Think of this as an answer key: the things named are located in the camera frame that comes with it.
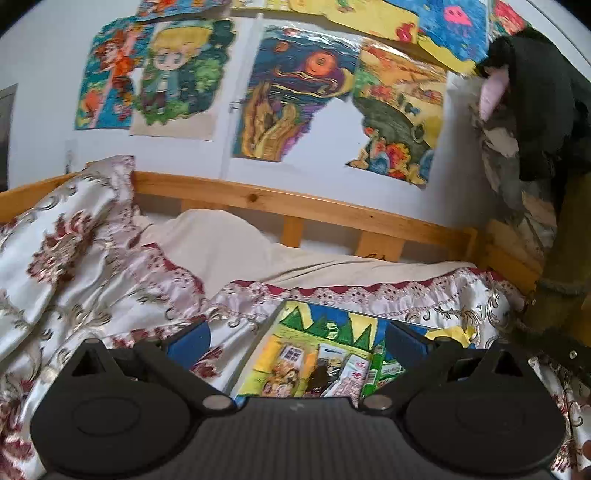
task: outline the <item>drawing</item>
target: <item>drawing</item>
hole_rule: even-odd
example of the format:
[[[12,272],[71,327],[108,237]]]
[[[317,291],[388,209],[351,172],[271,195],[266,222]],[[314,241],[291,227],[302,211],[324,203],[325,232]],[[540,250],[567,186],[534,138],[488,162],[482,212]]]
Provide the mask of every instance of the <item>drawing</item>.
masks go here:
[[[291,9],[377,37],[417,42],[418,16],[384,0],[289,0]]]
[[[421,336],[429,331],[427,327],[420,325],[408,324],[408,327]],[[309,382],[314,381],[315,367],[328,364],[319,361],[319,349],[329,348],[335,353],[341,353],[339,361],[331,364],[337,371],[340,362],[346,361],[349,354],[370,360],[371,352],[378,345],[383,352],[384,361],[395,362],[396,352],[387,348],[385,340],[386,331],[392,328],[391,322],[383,318],[288,300],[273,319],[268,333],[253,351],[230,394],[234,397],[261,395],[281,351],[286,345],[291,345],[304,354],[298,381],[295,382],[291,395],[318,396],[320,393],[309,395],[306,392],[309,392]]]
[[[94,38],[76,109],[74,128],[129,128],[134,87],[129,75],[142,66],[153,25],[120,18]]]
[[[489,38],[491,42],[503,35],[515,35],[530,26],[510,5],[501,0],[491,0],[489,15]]]
[[[173,15],[198,14],[227,3],[229,0],[142,0],[137,17],[139,21],[143,21]]]
[[[291,11],[288,0],[232,0],[232,8]]]
[[[488,50],[486,10],[483,0],[424,0],[418,44],[450,69],[469,73]]]
[[[220,88],[228,47],[234,40],[231,20],[187,20],[158,24],[148,48],[141,90],[134,100],[132,135],[203,138],[213,130],[175,122],[206,112]]]
[[[235,155],[281,158],[310,128],[314,114],[353,88],[359,47],[294,28],[267,28],[256,55]]]
[[[445,71],[365,40],[353,102],[369,137],[350,167],[424,185],[441,130]]]
[[[423,11],[425,0],[384,0],[385,2],[395,5],[396,7],[404,8],[420,16]]]

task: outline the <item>wooden slat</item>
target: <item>wooden slat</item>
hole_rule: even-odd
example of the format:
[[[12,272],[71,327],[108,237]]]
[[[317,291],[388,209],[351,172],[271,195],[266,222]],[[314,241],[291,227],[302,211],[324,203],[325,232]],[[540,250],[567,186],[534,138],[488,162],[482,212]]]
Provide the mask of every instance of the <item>wooden slat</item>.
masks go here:
[[[478,240],[478,230],[475,228],[465,228],[464,233],[468,237],[466,246],[453,245],[447,249],[447,259],[453,262],[474,262],[476,246]]]
[[[227,205],[221,203],[201,202],[199,200],[181,200],[181,212],[187,210],[227,210]]]
[[[304,232],[304,219],[298,217],[283,217],[283,231],[281,243],[286,247],[299,248],[301,236]]]
[[[75,175],[76,173],[62,175],[61,177],[54,177],[0,192],[0,223],[9,222],[17,215],[35,206],[45,195],[51,193]]]
[[[388,262],[400,260],[404,240],[381,233],[361,232],[355,255],[364,258],[377,258]]]
[[[458,251],[466,250],[470,238],[469,235],[458,230],[394,213],[242,183],[136,172],[135,187],[138,193],[220,203],[316,220],[394,236],[402,240],[456,248]]]
[[[519,291],[527,294],[535,290],[535,282],[540,277],[516,258],[494,245],[487,245],[484,255],[476,261],[479,268],[493,268],[509,280]]]

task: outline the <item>bed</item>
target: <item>bed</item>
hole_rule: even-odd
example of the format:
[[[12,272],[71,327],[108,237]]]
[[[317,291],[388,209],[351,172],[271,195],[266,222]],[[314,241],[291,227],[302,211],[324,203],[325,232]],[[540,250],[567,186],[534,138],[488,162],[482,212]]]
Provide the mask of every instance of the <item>bed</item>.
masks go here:
[[[112,157],[0,193],[0,469],[10,478],[43,473],[28,422],[70,353],[89,336],[126,347],[172,335],[205,316],[211,343],[199,371],[224,390],[284,299],[436,328],[471,327],[469,341],[485,348],[511,328],[538,276],[474,229],[134,168],[133,157]],[[179,199],[182,213],[154,224],[137,211],[138,194]],[[229,207],[281,215],[281,243]],[[298,249],[307,220],[359,230],[355,256]],[[398,263],[405,242],[442,247],[448,261]],[[587,398],[547,359],[530,365],[563,411],[567,435],[553,470],[570,478],[572,467],[587,462],[580,455],[591,437],[583,425]]]

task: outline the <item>black cloth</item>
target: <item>black cloth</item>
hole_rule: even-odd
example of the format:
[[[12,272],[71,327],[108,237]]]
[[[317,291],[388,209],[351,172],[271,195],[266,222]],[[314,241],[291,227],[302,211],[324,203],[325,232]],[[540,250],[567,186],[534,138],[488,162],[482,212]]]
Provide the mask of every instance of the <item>black cloth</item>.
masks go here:
[[[519,178],[552,179],[559,212],[568,175],[591,171],[591,83],[532,28],[495,40],[479,71],[503,65],[517,123]]]

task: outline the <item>wall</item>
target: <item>wall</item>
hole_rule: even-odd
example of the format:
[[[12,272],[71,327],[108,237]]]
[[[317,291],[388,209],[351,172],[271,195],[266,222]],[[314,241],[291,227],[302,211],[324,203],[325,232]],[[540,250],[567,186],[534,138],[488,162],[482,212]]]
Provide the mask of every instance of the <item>wall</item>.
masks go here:
[[[523,0],[511,3],[591,78],[591,67],[550,22]],[[75,170],[90,160],[133,154],[140,170],[310,193],[446,226],[479,226],[495,213],[496,199],[485,179],[478,143],[469,125],[467,106],[474,96],[466,89],[466,81],[457,76],[450,76],[446,121],[432,180],[424,190],[344,166],[366,138],[360,128],[361,116],[350,102],[340,100],[333,100],[319,112],[311,131],[279,164],[230,158],[233,136],[228,132],[236,115],[229,109],[222,111],[213,142],[133,137],[118,130],[73,131],[80,80],[93,36],[113,19],[133,15],[137,5],[138,0],[44,0],[0,38],[0,89],[18,83],[9,155],[11,187],[63,173],[66,151],[71,150]],[[566,11],[558,13],[563,22],[572,24]],[[255,24],[253,19],[244,21]],[[577,28],[579,35],[589,33]],[[242,96],[239,80],[248,80],[252,46],[257,41],[239,35],[234,45],[225,76],[229,87],[223,92],[227,105]],[[591,41],[583,46],[591,49]]]

